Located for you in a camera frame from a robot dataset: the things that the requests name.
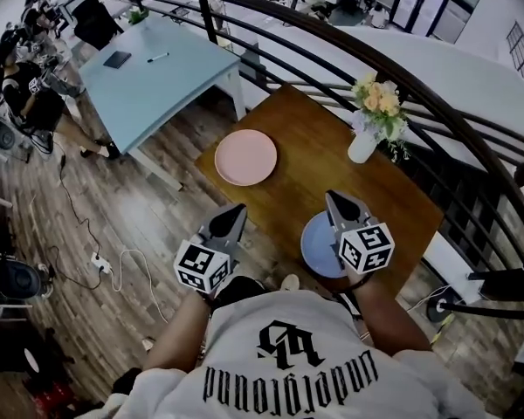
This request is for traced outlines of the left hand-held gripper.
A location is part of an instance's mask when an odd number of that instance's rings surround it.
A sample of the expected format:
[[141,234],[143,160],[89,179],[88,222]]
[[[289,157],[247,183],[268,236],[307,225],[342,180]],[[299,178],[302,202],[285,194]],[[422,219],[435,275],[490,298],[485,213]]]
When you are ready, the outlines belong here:
[[213,294],[235,271],[234,253],[240,241],[247,208],[231,203],[216,209],[202,224],[200,232],[183,240],[173,268],[178,281],[203,294]]

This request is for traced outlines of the pink big plate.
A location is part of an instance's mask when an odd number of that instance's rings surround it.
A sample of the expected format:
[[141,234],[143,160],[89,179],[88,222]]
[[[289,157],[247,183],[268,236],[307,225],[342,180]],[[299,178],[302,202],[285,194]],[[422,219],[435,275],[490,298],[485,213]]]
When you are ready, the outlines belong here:
[[240,129],[225,136],[214,154],[217,173],[235,186],[252,186],[274,170],[278,151],[272,139],[254,129]]

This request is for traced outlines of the person's right forearm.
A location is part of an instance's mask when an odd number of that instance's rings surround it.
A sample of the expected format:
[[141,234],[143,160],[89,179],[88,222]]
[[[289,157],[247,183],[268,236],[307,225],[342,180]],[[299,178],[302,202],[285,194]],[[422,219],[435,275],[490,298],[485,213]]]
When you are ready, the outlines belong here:
[[389,356],[406,350],[431,351],[424,332],[380,280],[354,271],[347,271],[347,276],[375,348]]

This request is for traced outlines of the person's left forearm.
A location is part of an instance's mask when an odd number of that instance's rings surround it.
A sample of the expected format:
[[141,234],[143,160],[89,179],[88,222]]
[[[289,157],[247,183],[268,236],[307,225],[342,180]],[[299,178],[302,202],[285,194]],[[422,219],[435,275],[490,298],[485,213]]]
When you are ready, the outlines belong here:
[[142,370],[192,371],[200,355],[209,319],[210,306],[197,292],[189,292],[155,341]]

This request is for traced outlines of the person's black shorts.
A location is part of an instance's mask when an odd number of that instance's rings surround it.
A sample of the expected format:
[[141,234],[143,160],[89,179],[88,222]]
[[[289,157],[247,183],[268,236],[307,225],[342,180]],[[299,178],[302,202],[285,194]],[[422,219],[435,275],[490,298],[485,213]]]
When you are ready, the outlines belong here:
[[258,280],[246,276],[236,276],[218,292],[213,300],[212,310],[229,306],[239,301],[268,293]]

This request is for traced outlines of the brown wooden table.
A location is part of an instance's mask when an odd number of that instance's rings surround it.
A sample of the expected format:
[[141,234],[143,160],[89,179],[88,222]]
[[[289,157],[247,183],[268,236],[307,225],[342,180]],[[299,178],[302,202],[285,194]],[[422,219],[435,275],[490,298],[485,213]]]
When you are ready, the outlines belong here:
[[385,222],[395,240],[387,268],[377,277],[398,294],[420,263],[443,220],[436,204],[395,164],[375,152],[363,164],[348,158],[354,136],[338,117],[289,85],[252,109],[233,129],[254,129],[275,144],[278,160],[262,183],[238,187],[215,165],[216,146],[196,160],[200,171],[232,202],[244,203],[249,219],[280,252],[302,264],[301,233],[325,209],[324,195],[335,189],[365,202]]

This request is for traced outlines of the white printed t-shirt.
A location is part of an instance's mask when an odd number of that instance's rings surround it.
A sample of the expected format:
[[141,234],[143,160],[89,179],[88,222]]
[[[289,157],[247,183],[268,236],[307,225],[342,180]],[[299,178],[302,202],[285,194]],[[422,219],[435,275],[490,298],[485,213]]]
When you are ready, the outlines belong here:
[[341,305],[270,292],[217,309],[199,367],[150,369],[78,419],[486,419],[430,352],[365,345]]

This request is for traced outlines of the white vase with flowers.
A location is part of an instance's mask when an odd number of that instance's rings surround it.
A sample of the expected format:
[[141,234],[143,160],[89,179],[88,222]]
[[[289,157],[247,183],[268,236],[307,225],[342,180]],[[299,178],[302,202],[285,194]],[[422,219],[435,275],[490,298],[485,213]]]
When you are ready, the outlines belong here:
[[357,108],[352,113],[353,133],[373,132],[376,146],[384,142],[393,162],[407,160],[410,153],[403,134],[408,127],[408,118],[401,108],[396,86],[391,81],[380,83],[375,75],[370,74],[355,83],[352,93]]

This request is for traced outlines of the white power strip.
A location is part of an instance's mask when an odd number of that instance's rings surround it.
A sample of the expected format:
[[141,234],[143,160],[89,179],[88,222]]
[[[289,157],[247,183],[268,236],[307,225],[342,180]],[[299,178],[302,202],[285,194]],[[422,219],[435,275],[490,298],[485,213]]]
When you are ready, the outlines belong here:
[[110,263],[96,252],[94,252],[91,256],[91,263],[99,271],[105,274],[110,274],[112,272],[112,266],[110,265]]

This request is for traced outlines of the black coat rack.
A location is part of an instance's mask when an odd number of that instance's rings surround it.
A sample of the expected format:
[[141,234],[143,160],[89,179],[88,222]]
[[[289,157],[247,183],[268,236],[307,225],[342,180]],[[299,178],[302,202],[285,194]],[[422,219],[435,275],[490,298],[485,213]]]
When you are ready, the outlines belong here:
[[447,287],[446,291],[435,293],[427,299],[426,316],[430,322],[440,323],[451,313],[464,313],[495,319],[524,320],[524,310],[468,306],[450,287]]

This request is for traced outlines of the light blue table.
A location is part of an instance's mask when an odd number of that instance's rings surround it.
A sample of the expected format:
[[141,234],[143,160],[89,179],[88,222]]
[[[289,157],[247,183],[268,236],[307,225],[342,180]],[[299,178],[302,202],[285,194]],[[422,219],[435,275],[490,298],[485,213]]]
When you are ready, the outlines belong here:
[[[131,58],[119,69],[103,63],[116,51]],[[169,52],[166,58],[148,58]],[[79,69],[86,92],[122,154],[129,154],[175,190],[182,184],[141,150],[141,144],[195,98],[217,86],[232,97],[242,119],[245,102],[239,57],[167,18],[127,29]]]

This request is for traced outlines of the black phone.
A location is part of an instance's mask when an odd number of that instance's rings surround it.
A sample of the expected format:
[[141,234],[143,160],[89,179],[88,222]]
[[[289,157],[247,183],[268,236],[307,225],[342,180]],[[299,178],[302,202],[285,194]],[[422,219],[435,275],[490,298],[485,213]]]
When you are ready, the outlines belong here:
[[112,69],[119,69],[123,64],[125,64],[132,54],[130,52],[114,52],[104,63],[103,65]]

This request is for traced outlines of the black curved railing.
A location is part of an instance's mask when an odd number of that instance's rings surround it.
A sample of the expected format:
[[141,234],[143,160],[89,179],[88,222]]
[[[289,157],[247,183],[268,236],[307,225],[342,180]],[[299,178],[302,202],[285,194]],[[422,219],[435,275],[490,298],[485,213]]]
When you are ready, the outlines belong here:
[[524,135],[451,106],[399,60],[347,32],[269,0],[119,0],[223,41],[259,95],[288,85],[352,129],[352,93],[367,74],[393,85],[404,144],[381,151],[439,207],[426,263],[467,302],[524,301]]

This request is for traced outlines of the black office chair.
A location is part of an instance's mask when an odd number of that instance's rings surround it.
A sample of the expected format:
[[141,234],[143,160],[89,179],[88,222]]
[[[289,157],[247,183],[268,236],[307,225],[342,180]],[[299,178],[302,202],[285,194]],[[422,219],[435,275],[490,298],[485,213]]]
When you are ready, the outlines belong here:
[[123,29],[111,17],[105,5],[98,0],[85,0],[72,12],[76,20],[73,28],[77,38],[100,51]]

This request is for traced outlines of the group of standing people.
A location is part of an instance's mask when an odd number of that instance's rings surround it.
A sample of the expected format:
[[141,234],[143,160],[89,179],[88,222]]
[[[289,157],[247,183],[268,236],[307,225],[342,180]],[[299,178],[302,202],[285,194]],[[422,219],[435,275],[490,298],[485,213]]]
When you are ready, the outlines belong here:
[[54,30],[54,24],[45,14],[47,8],[47,0],[25,0],[19,24],[7,28],[0,41],[16,38],[21,45],[38,44],[55,50],[56,47],[48,34]]

